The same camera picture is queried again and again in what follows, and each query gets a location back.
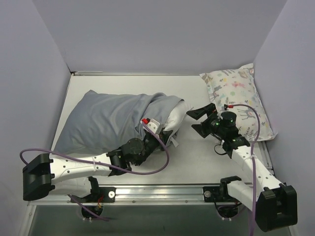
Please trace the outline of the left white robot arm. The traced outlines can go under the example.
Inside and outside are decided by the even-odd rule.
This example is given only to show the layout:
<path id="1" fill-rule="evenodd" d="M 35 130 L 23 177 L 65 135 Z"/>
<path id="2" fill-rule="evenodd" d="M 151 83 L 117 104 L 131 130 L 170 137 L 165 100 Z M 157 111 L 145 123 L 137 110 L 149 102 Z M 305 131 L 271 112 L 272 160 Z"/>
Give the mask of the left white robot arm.
<path id="1" fill-rule="evenodd" d="M 23 200 L 35 201 L 49 194 L 73 195 L 87 202 L 95 202 L 101 195 L 97 176 L 123 174 L 146 175 L 135 172 L 158 149 L 166 149 L 171 131 L 159 134 L 145 132 L 144 139 L 132 138 L 116 150 L 86 156 L 71 157 L 50 150 L 42 150 L 32 161 L 26 162 L 23 173 Z"/>

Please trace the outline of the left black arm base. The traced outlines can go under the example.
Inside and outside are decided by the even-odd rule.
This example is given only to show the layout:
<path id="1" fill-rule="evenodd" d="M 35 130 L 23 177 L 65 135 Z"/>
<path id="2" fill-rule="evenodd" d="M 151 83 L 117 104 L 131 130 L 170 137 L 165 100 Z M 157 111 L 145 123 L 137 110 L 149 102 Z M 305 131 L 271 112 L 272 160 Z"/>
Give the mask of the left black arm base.
<path id="1" fill-rule="evenodd" d="M 114 203 L 116 197 L 115 187 L 100 187 L 95 177 L 88 177 L 91 184 L 90 192 L 85 197 L 68 195 L 72 203 L 81 207 L 83 220 L 89 222 L 101 220 L 108 222 L 113 220 L 111 217 L 101 216 L 104 210 L 104 203 Z"/>

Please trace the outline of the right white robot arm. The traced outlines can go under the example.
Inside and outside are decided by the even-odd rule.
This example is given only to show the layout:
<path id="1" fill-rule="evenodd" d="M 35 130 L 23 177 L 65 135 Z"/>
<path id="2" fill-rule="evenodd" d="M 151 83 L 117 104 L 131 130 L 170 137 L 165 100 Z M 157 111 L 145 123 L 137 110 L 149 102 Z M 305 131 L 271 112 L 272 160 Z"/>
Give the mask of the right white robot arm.
<path id="1" fill-rule="evenodd" d="M 218 112 L 215 104 L 191 110 L 187 115 L 195 120 L 207 118 L 192 128 L 203 138 L 211 135 L 220 141 L 224 154 L 233 160 L 251 178 L 252 186 L 238 176 L 225 177 L 219 186 L 205 187 L 204 200 L 213 202 L 219 216 L 231 220 L 239 213 L 239 206 L 252 212 L 251 223 L 263 231 L 293 226 L 298 222 L 297 192 L 291 185 L 280 182 L 256 157 L 254 143 L 243 137 L 236 126 L 237 115 L 230 111 L 233 105 L 225 105 Z"/>

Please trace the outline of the grey pillowcase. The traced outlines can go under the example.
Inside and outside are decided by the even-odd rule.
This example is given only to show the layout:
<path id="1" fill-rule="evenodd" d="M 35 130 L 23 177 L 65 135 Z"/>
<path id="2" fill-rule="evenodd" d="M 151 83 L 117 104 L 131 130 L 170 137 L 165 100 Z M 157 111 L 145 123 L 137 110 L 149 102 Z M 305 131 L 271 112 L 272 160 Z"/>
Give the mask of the grey pillowcase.
<path id="1" fill-rule="evenodd" d="M 153 118 L 165 125 L 180 101 L 164 93 L 116 95 L 88 91 L 67 118 L 54 151 L 99 155 L 132 138 L 143 139 L 141 120 Z"/>

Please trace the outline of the white pillow insert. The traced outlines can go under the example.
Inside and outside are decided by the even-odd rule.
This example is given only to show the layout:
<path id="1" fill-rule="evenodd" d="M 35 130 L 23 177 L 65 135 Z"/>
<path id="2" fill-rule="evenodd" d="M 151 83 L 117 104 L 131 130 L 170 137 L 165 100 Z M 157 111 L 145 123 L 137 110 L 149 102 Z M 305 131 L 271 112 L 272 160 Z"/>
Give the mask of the white pillow insert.
<path id="1" fill-rule="evenodd" d="M 184 120 L 186 113 L 191 111 L 193 106 L 188 102 L 181 100 L 170 112 L 164 124 L 164 131 L 172 131 L 176 133 Z"/>

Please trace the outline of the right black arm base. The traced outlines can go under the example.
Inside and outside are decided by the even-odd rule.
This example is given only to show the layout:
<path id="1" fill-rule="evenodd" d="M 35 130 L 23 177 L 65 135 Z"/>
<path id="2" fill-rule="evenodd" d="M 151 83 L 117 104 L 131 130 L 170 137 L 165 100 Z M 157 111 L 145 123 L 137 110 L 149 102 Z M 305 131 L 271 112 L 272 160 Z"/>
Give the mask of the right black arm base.
<path id="1" fill-rule="evenodd" d="M 203 198 L 206 203 L 214 203 L 219 218 L 222 221 L 232 221 L 238 217 L 245 207 L 228 194 L 227 185 L 233 181 L 242 180 L 237 176 L 225 177 L 220 180 L 218 186 L 204 186 Z"/>

